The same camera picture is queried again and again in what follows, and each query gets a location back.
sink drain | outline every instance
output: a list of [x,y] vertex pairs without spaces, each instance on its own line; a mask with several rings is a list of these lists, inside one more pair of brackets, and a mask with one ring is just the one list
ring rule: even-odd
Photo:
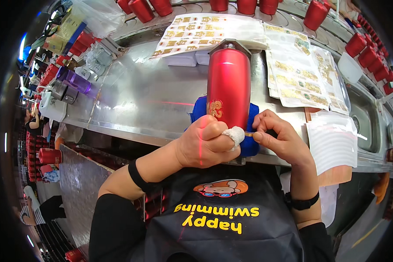
[[356,115],[352,115],[352,120],[354,121],[354,125],[357,128],[357,133],[360,133],[360,122]]

blue towel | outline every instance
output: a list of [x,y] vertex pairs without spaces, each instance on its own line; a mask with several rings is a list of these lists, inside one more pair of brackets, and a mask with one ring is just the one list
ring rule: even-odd
[[[194,109],[192,110],[192,113],[189,114],[191,116],[191,123],[195,122],[195,120],[207,114],[206,106],[207,106],[207,96],[200,97],[197,99],[194,105]],[[248,125],[246,127],[247,132],[256,131],[256,129],[252,128],[252,123],[253,123],[253,119],[257,114],[259,114],[259,107],[251,103],[249,107]],[[240,148],[241,148],[240,156],[254,156],[257,155],[257,153],[260,150],[259,144],[256,143],[255,140],[253,140],[253,137],[248,137],[248,136],[245,136],[243,142],[240,143]]]

black wristband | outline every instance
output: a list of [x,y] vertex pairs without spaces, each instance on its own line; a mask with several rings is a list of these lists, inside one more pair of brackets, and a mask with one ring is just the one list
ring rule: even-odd
[[316,196],[309,200],[293,200],[290,192],[285,194],[285,201],[287,202],[287,205],[297,210],[309,209],[317,202],[317,200],[319,200],[319,192],[317,192]]
[[132,160],[128,164],[128,172],[131,176],[132,181],[139,187],[144,193],[151,193],[155,191],[159,183],[147,183],[143,180],[140,173],[138,173],[135,160]]

person in striped shirt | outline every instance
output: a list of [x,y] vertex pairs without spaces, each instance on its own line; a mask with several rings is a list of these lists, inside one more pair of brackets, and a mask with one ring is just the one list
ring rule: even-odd
[[13,207],[13,209],[22,223],[27,226],[36,226],[51,222],[56,218],[66,218],[64,208],[60,207],[62,203],[63,199],[60,195],[53,196],[34,211],[32,209],[32,199],[28,197],[28,205],[22,207],[21,212],[17,210],[17,207]]

printed cartoon character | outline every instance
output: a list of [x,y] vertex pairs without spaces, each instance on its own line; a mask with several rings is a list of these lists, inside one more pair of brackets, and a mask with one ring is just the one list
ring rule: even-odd
[[220,180],[194,187],[194,191],[197,191],[206,197],[231,197],[233,195],[244,193],[247,190],[248,185],[246,182],[239,179]]

